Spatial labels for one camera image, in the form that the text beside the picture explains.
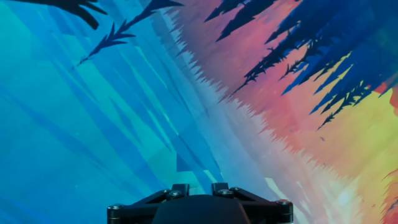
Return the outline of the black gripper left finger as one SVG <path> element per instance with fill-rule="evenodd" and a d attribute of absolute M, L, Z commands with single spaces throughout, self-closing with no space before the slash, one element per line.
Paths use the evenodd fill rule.
<path fill-rule="evenodd" d="M 173 184 L 131 205 L 117 203 L 107 207 L 107 224 L 151 223 L 165 202 L 189 196 L 189 184 Z"/>

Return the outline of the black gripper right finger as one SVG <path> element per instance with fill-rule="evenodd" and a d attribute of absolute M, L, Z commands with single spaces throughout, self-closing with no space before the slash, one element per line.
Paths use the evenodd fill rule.
<path fill-rule="evenodd" d="M 287 199 L 266 200 L 240 187 L 227 183 L 211 185 L 212 196 L 229 198 L 238 202 L 250 223 L 289 224 L 294 222 L 294 206 Z"/>

